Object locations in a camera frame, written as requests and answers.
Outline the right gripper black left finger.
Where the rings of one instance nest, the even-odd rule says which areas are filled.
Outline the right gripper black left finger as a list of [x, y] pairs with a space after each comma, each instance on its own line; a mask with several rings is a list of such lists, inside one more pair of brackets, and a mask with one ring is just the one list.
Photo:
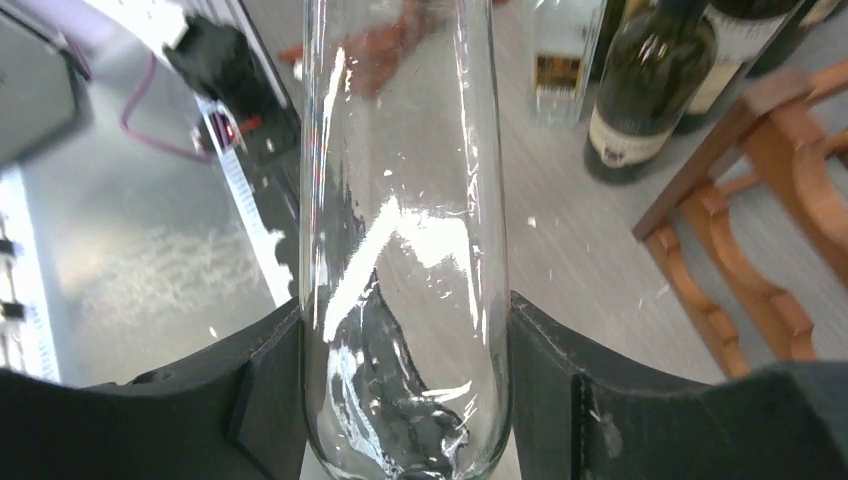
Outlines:
[[301, 321], [255, 324], [119, 385], [1, 373], [5, 479], [296, 479]]

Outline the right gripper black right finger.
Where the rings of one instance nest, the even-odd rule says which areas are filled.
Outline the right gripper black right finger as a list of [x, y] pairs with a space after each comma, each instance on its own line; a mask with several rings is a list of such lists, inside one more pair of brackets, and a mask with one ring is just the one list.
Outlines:
[[847, 366], [783, 362], [707, 385], [581, 335], [518, 293], [508, 322], [525, 479], [843, 479]]

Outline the clear glass wine bottle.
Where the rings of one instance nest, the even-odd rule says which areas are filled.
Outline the clear glass wine bottle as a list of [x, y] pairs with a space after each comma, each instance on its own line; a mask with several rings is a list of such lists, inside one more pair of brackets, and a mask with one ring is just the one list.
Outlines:
[[456, 103], [303, 82], [299, 303], [311, 448], [334, 479], [488, 479], [510, 434], [493, 39]]

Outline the brown wooden wine rack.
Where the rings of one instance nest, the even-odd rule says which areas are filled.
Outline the brown wooden wine rack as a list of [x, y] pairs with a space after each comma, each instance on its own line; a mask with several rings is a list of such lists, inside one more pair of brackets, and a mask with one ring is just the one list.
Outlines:
[[847, 66], [787, 68], [730, 107], [633, 228], [723, 373], [847, 356]]

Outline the clear square liquor bottle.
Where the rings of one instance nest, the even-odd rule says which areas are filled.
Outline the clear square liquor bottle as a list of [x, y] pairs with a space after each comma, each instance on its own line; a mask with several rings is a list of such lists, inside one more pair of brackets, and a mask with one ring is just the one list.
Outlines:
[[606, 3], [543, 0], [527, 8], [531, 111], [540, 122], [573, 126], [582, 112]]

